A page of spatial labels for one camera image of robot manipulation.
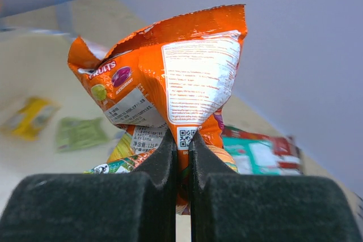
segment barcode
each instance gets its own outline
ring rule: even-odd
[[[179,127],[178,128],[178,149],[188,150],[189,144],[191,143],[197,127]]]

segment black foam pad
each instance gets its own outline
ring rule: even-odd
[[[192,167],[192,241],[359,241],[356,221],[330,179],[239,175],[196,135]]]
[[[167,132],[128,174],[27,177],[4,210],[0,241],[175,241],[176,169]]]

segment orange packaging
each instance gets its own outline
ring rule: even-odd
[[[207,144],[223,146],[221,109],[231,96],[246,34],[244,5],[215,7],[134,32],[102,60],[79,37],[68,64],[114,125],[158,128],[166,122],[183,172],[197,130]]]

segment purple candy illustration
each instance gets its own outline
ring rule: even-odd
[[[116,71],[116,73],[114,73],[114,75],[112,76],[112,85],[118,87],[122,85],[130,76],[131,68],[128,66],[122,67],[118,69],[118,71]]]

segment green snack package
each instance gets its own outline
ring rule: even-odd
[[[86,171],[86,174],[112,174],[112,173],[129,173],[140,164],[142,164],[156,149],[138,155],[122,158],[108,164],[100,164],[93,169]]]
[[[100,117],[93,120],[63,118],[56,134],[57,150],[80,150],[108,142],[108,137],[100,125],[101,120]]]

